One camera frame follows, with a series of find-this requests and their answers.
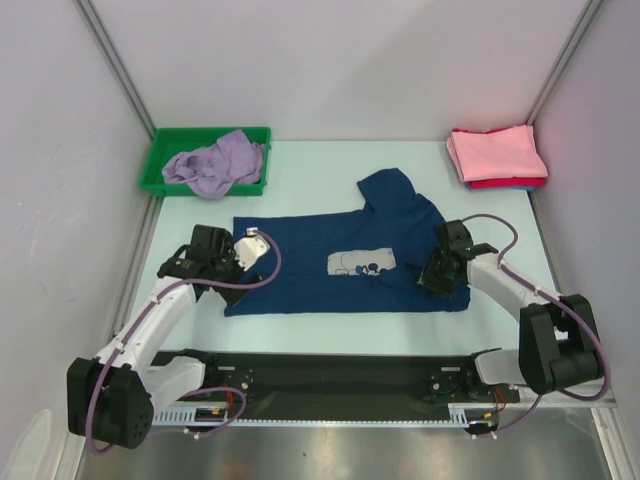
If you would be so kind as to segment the navy blue t shirt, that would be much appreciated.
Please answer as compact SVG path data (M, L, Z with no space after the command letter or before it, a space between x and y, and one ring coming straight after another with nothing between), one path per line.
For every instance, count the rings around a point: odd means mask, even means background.
M250 227L267 233L270 252L252 274L276 278L225 310L228 317L298 313L459 312L470 289L457 284L449 297L418 281L438 244L445 220L399 169L379 170L358 181L359 210L293 217L236 217L233 234Z

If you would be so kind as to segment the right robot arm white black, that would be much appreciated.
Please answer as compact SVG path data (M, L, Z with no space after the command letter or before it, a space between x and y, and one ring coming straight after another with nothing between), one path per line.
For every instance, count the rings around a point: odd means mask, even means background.
M438 245L418 280L423 289L451 298L465 284L491 297L518 322L518 347L473 355L475 367L461 376L463 393L484 401L498 384L525 386L543 396L560 392L574 399L602 398L610 388L611 367L600 342L590 302L582 295L564 296L516 271L506 261L518 233L499 251L476 244L466 219L435 228Z

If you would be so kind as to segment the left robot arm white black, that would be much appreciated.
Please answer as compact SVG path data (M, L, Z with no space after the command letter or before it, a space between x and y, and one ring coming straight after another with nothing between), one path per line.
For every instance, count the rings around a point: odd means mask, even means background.
M197 225L157 272L154 287L139 313L90 359L77 358L67 370L67 418L70 433L85 438L89 450L104 454L114 447L134 449L147 437L155 414L184 397L207 400L216 394L236 412L227 411L226 428L247 406L245 393L226 385L211 354L183 350L153 369L154 358L181 319L208 290L234 305L272 276L245 274L277 243L252 227L239 240L223 228Z

